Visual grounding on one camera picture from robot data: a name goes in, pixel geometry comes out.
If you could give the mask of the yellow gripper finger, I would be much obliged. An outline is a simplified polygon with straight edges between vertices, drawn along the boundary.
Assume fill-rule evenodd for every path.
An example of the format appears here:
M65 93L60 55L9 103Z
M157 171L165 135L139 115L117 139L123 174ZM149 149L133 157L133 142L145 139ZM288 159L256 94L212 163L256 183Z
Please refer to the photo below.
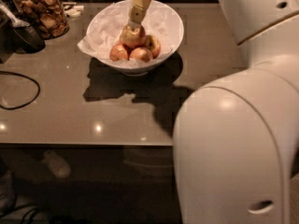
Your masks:
M128 26L135 29L141 26L147 10L150 7L151 0L131 0L129 9Z

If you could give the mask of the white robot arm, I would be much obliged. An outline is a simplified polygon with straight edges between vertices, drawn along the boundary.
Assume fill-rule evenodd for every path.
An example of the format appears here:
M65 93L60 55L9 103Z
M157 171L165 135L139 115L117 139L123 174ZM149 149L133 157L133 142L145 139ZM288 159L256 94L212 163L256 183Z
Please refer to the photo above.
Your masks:
M184 224L290 224L299 0L219 0L246 70L195 91L173 131Z

